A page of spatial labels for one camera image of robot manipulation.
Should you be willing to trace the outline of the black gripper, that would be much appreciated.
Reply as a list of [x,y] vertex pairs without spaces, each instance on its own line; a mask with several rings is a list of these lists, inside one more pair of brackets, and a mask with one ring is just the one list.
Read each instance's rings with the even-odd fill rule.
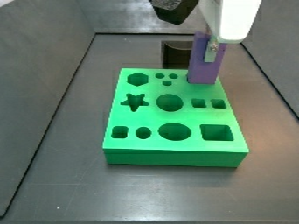
[[199,4],[211,31],[204,61],[213,62],[220,44],[237,44],[247,37],[261,0],[148,0],[156,16],[179,25]]

